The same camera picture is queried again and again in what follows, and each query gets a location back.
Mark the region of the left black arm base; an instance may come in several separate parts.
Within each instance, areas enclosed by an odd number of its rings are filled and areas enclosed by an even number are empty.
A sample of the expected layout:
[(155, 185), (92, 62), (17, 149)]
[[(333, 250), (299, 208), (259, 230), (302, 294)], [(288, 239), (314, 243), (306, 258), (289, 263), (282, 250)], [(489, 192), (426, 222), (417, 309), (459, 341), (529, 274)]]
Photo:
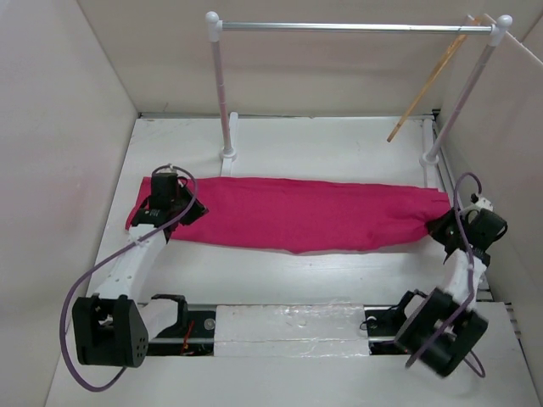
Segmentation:
[(184, 327), (167, 328), (151, 340), (148, 356), (212, 356), (215, 328), (215, 309), (190, 309)]

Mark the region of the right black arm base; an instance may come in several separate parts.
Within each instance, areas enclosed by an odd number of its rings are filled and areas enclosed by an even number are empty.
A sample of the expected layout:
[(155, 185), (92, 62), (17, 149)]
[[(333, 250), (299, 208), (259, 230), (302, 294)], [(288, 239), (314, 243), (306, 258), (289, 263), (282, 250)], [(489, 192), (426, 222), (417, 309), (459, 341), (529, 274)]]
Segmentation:
[(359, 329), (367, 335), (370, 355), (405, 354), (395, 343), (395, 336), (405, 321), (405, 312), (396, 306), (365, 307)]

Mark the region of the pink trousers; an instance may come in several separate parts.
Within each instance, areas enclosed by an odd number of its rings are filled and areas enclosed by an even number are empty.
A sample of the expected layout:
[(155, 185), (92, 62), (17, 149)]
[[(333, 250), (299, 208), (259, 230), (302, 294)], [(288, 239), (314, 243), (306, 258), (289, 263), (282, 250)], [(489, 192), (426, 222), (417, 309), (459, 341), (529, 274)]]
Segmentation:
[(451, 207), (432, 188), (259, 177), (197, 181), (209, 212), (173, 237), (227, 247), (373, 251), (413, 243)]

